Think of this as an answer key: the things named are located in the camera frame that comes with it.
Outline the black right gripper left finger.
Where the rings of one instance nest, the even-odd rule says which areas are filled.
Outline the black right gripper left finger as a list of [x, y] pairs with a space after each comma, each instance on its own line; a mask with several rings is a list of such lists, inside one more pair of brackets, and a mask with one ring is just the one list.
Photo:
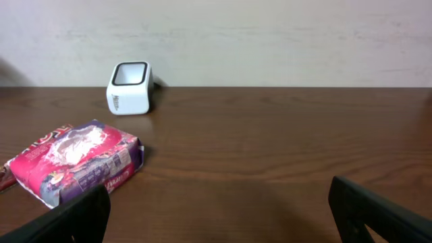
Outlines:
[[111, 202], [98, 185], [1, 236], [1, 243], [102, 242]]

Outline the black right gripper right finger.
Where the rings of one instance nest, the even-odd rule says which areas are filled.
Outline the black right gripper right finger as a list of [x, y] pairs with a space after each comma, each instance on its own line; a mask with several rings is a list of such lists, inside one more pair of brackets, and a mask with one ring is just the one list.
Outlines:
[[335, 176], [328, 203], [341, 241], [373, 242], [372, 229], [387, 242], [431, 242], [431, 221], [367, 190]]

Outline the red purple snack package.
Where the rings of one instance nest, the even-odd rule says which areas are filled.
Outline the red purple snack package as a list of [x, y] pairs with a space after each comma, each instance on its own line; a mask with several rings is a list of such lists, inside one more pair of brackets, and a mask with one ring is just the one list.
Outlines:
[[94, 119], [48, 133], [5, 166], [19, 185], [52, 209], [100, 184], [112, 192], [143, 164], [138, 137]]

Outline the dark red snack packet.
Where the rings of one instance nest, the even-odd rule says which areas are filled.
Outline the dark red snack packet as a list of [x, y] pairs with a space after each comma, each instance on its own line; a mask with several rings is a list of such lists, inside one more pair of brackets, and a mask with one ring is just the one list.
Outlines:
[[7, 164], [1, 166], [0, 171], [0, 193], [5, 192], [12, 186], [16, 185], [17, 180]]

